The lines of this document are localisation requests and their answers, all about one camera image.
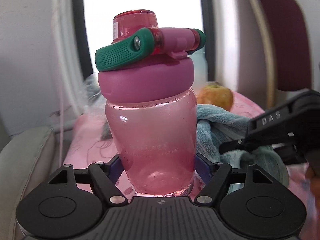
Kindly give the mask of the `teal microfibre cloth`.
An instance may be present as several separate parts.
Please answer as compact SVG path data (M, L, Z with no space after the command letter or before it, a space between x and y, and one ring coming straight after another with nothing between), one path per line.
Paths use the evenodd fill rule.
M246 168L248 165L257 164L285 187L289 186L287 168L272 146L262 146L253 152L234 150L219 153L222 143L245 137L248 117L233 114L214 105L202 104L197 105L196 115L196 153L212 163L228 163L233 168Z

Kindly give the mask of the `pink printed table cloth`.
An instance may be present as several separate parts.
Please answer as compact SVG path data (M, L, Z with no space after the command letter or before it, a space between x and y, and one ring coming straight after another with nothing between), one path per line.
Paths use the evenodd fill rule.
M256 117L264 111L253 101L240 93L234 92L234 103L231 112L234 114ZM103 140L103 125L106 120L104 115L105 99L102 99L97 114L86 113L78 118L73 129L73 141L68 150L65 164L72 164L74 168L86 168L96 161L109 161L117 153L113 140ZM292 191L306 206L307 218L300 232L301 239L319 239L319 213L312 192L310 180L305 178L308 164L289 165L290 184Z

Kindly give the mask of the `clear plastic bag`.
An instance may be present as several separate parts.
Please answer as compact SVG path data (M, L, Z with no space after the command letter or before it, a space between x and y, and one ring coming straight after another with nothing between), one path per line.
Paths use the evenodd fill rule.
M101 93L97 73L91 74L84 80L83 93L85 100L85 113L90 114L103 122L100 139L112 139L111 130L105 115L106 99Z

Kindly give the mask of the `red yellow apple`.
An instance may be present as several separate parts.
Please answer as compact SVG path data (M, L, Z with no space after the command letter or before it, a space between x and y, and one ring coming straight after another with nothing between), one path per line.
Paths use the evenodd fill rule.
M234 102L233 92L217 82L204 86L196 98L198 104L214 105L229 112Z

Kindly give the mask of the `beige sofa cushion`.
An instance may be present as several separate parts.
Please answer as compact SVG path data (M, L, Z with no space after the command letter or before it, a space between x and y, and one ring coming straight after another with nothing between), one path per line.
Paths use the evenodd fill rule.
M55 155L55 134L37 127L15 137L1 151L1 239L19 239L16 207L49 175Z

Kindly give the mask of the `maroon gold-framed chair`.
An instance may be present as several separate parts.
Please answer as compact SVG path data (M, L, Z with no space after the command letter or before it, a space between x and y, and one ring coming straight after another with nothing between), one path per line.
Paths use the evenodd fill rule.
M312 87L312 64L306 22L296 0L249 0L263 43L266 104L274 107L277 92Z

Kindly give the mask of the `black window frame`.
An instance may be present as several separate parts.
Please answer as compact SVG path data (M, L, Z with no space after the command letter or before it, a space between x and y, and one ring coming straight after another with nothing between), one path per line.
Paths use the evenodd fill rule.
M136 9L155 12L161 27L199 28L207 36L204 50L196 53L197 70L216 78L216 31L213 0L72 0L76 42L84 78L96 72L95 51L113 38L113 18Z

